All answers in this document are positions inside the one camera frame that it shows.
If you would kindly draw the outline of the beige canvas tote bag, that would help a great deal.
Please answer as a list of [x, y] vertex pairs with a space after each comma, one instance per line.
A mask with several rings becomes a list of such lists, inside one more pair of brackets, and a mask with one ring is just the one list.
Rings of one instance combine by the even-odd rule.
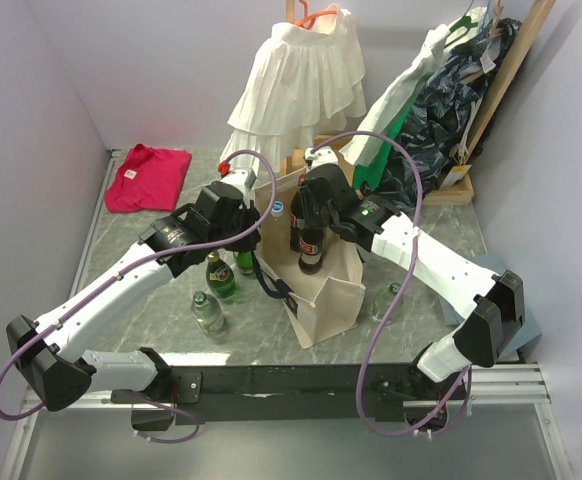
[[268, 279], [280, 280], [290, 290], [283, 305], [300, 346], [308, 349], [356, 325], [366, 287], [356, 246], [332, 231], [326, 232], [322, 268], [311, 275], [300, 270], [299, 254], [290, 249], [289, 211], [304, 172], [276, 180], [275, 199], [283, 203], [284, 212], [279, 218], [268, 215], [260, 226], [256, 256]]

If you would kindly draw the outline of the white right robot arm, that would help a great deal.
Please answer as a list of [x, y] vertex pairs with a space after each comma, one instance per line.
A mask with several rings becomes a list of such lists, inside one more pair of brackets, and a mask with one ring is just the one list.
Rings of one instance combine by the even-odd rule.
[[412, 270], [460, 316], [451, 333], [424, 349], [409, 374], [412, 392], [431, 398], [467, 366], [493, 366], [525, 323], [522, 279], [498, 274], [458, 255], [382, 197], [360, 198], [342, 170], [325, 164], [301, 184], [304, 217], [342, 240]]

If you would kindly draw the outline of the clear plastic bottle blue cap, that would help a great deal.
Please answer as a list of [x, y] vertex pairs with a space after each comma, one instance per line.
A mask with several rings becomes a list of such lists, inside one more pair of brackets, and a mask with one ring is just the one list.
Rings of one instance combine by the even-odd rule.
[[275, 201], [270, 213], [275, 225], [283, 225], [285, 221], [286, 209], [281, 201]]

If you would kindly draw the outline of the green glass bottle labelled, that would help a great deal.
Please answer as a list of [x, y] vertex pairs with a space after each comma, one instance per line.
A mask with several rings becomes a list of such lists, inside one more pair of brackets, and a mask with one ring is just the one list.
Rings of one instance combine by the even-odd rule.
[[220, 298], [228, 298], [237, 291], [235, 275], [217, 250], [207, 255], [206, 282], [209, 289]]

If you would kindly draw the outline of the small cola bottle red cap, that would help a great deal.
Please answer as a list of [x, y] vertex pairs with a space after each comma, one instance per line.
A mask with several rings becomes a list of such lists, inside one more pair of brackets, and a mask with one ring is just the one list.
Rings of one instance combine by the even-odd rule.
[[300, 234], [300, 270], [313, 275], [322, 268], [326, 230], [324, 228], [305, 227]]

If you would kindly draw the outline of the large cola bottle red cap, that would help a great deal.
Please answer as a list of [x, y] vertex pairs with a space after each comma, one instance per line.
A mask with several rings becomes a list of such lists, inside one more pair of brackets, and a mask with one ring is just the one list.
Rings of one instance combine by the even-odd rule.
[[[299, 188], [302, 186], [304, 179], [304, 174], [301, 174], [298, 177]], [[290, 205], [290, 249], [297, 253], [301, 251], [300, 238], [305, 224], [302, 197], [299, 188], [297, 189]]]

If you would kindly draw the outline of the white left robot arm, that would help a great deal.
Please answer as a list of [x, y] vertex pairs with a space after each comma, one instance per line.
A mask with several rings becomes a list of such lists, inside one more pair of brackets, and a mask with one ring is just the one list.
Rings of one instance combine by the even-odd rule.
[[246, 251], [259, 239], [253, 180], [243, 171], [205, 186], [193, 203], [155, 220], [104, 274], [56, 309], [7, 328], [15, 366], [49, 411], [89, 392], [131, 390], [147, 401], [168, 399], [171, 367], [153, 349], [92, 350], [128, 308], [223, 247]]

